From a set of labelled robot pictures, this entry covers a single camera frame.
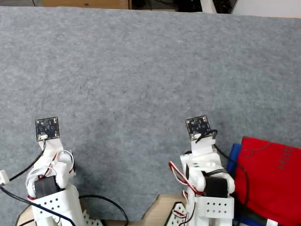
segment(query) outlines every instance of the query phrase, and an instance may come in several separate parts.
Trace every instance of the black wire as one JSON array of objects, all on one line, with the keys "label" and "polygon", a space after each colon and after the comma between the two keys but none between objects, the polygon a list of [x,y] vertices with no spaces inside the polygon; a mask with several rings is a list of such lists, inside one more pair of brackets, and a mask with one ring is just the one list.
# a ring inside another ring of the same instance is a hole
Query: black wire
[{"label": "black wire", "polygon": [[33,160],[33,162],[28,167],[26,167],[24,170],[22,170],[21,172],[19,172],[18,174],[16,174],[12,178],[10,178],[9,181],[13,181],[14,179],[16,179],[19,176],[21,176],[22,174],[24,174],[27,170],[29,170],[39,160],[39,158],[43,155],[43,153],[46,149],[46,140],[43,140],[43,143],[44,143],[43,151],[41,151],[41,153],[36,157],[36,159]]},{"label": "black wire", "polygon": [[28,200],[23,199],[23,198],[21,198],[21,197],[15,195],[15,194],[12,194],[12,193],[9,192],[8,190],[6,190],[2,185],[0,185],[0,189],[1,189],[5,194],[7,194],[8,196],[10,196],[10,197],[13,198],[13,199],[16,199],[16,200],[18,200],[18,201],[21,201],[21,202],[27,203],[27,204],[29,204],[29,205],[32,205],[32,206],[34,206],[34,207],[37,207],[37,208],[39,208],[39,209],[41,209],[41,210],[43,210],[43,211],[46,211],[46,212],[48,212],[48,213],[51,213],[52,215],[56,215],[56,216],[58,216],[59,218],[63,218],[63,219],[65,219],[65,220],[69,221],[70,224],[71,224],[72,226],[76,226],[75,223],[74,223],[70,218],[65,217],[65,216],[62,215],[62,214],[59,214],[59,213],[54,212],[54,211],[52,211],[52,210],[49,210],[49,209],[47,209],[47,208],[45,208],[45,207],[42,207],[41,205],[35,204],[34,202],[28,201]]},{"label": "black wire", "polygon": [[203,135],[199,136],[198,139],[196,140],[196,144],[203,139],[204,137],[208,136],[210,133],[214,133],[212,138],[215,139],[216,135],[217,135],[217,129],[212,129],[209,130],[208,132],[204,133]]},{"label": "black wire", "polygon": [[[241,170],[244,172],[245,176],[246,176],[246,198],[245,198],[245,202],[244,202],[244,206],[243,206],[243,209],[242,209],[242,213],[245,211],[246,207],[247,207],[247,204],[249,202],[249,193],[250,193],[250,182],[249,182],[249,176],[248,176],[248,173],[246,171],[246,169],[241,166],[240,164],[238,164],[236,161],[234,161],[233,159],[231,159],[230,157],[228,157],[224,152],[222,152],[218,146],[216,144],[213,145],[216,150],[223,156],[225,157],[226,159],[228,159],[229,161],[232,161],[233,163],[235,163],[238,167],[241,168]],[[240,216],[239,220],[237,221],[237,224],[236,226],[239,226],[240,223],[241,223],[241,218],[242,218],[242,215]]]},{"label": "black wire", "polygon": [[100,196],[100,195],[96,195],[96,194],[87,194],[87,195],[81,195],[79,197],[79,199],[84,199],[84,198],[97,198],[97,199],[103,199],[103,200],[106,200],[107,202],[110,202],[112,203],[114,206],[116,206],[120,211],[121,213],[123,214],[124,218],[126,219],[126,223],[124,226],[127,226],[128,223],[129,223],[129,220],[128,220],[128,217],[127,217],[127,214],[126,212],[122,209],[121,206],[119,206],[116,202],[114,202],[113,200],[107,198],[107,197],[104,197],[104,196]]},{"label": "black wire", "polygon": [[216,169],[210,172],[205,172],[204,175],[207,177],[210,177],[214,174],[218,174],[218,173],[228,173],[228,171],[226,169]]},{"label": "black wire", "polygon": [[20,224],[19,226],[27,225],[27,224],[29,224],[29,223],[31,223],[31,222],[33,222],[33,221],[34,221],[34,219],[31,219],[31,220],[29,220],[29,221],[24,222],[23,224]]},{"label": "black wire", "polygon": [[194,203],[193,211],[192,211],[192,214],[191,214],[191,217],[189,218],[189,220],[187,220],[187,221],[184,221],[184,222],[180,223],[178,226],[185,225],[185,224],[187,224],[189,221],[191,221],[191,220],[192,220],[192,217],[193,217],[193,214],[194,214],[194,211],[195,211],[195,209],[196,209],[196,203]]}]

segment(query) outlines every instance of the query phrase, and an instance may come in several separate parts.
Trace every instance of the red fabric bag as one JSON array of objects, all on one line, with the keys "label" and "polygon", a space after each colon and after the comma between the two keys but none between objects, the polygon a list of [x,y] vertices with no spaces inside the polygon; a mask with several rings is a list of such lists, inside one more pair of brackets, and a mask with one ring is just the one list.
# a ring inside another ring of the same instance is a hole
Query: red fabric bag
[{"label": "red fabric bag", "polygon": [[[301,149],[244,137],[238,163],[249,176],[248,208],[284,226],[301,224]],[[238,167],[235,187],[244,203],[246,177]]]}]

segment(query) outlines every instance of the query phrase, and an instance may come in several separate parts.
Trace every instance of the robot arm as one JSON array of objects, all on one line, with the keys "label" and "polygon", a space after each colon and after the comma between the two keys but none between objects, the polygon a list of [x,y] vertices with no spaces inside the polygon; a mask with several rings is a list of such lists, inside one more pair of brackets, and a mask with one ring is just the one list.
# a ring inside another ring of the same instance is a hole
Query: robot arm
[{"label": "robot arm", "polygon": [[215,131],[210,129],[205,115],[186,120],[186,125],[191,139],[191,152],[180,156],[183,174],[170,163],[172,171],[179,174],[175,174],[177,179],[188,186],[187,191],[182,193],[187,201],[186,221],[178,225],[208,226],[211,222],[215,226],[231,226],[234,199],[230,194],[234,192],[235,184],[222,167],[214,148],[216,134],[212,133]]}]

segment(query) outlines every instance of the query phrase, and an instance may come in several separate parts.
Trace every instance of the blue object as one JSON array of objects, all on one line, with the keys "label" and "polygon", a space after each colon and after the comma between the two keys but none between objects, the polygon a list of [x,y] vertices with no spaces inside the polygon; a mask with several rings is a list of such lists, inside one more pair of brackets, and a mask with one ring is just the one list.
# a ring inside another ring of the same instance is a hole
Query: blue object
[{"label": "blue object", "polygon": [[[230,152],[230,158],[232,160],[234,160],[235,162],[237,162],[238,159],[238,155],[240,153],[241,150],[241,144],[233,144],[231,152]],[[232,161],[228,161],[227,163],[227,171],[234,175],[235,174],[235,169],[236,169],[236,164]],[[234,219],[238,220],[240,218],[240,211],[239,210],[235,210],[235,216]],[[243,216],[241,218],[241,223],[249,225],[249,226],[264,226],[263,224],[256,222],[254,219],[248,217],[248,216]]]},{"label": "blue object", "polygon": [[[230,152],[230,156],[229,156],[229,157],[230,157],[232,160],[234,160],[235,162],[237,162],[237,158],[238,158],[240,149],[241,149],[241,144],[233,144],[232,149],[231,149],[231,152]],[[228,164],[227,164],[227,171],[228,171],[230,174],[235,173],[235,168],[236,168],[235,163],[232,162],[232,161],[228,161]]]}]

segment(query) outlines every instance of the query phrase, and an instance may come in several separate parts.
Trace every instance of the gray carpet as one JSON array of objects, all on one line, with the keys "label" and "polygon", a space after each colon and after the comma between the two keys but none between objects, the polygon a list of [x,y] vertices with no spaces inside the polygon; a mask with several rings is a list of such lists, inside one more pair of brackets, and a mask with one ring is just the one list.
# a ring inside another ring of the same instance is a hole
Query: gray carpet
[{"label": "gray carpet", "polygon": [[[207,114],[229,153],[243,135],[301,147],[300,19],[82,8],[0,8],[0,168],[40,152],[34,120],[60,117],[81,194],[138,220],[182,187],[168,169]],[[25,197],[25,176],[7,189]],[[25,205],[0,194],[1,225]],[[88,204],[94,217],[122,215]]]}]

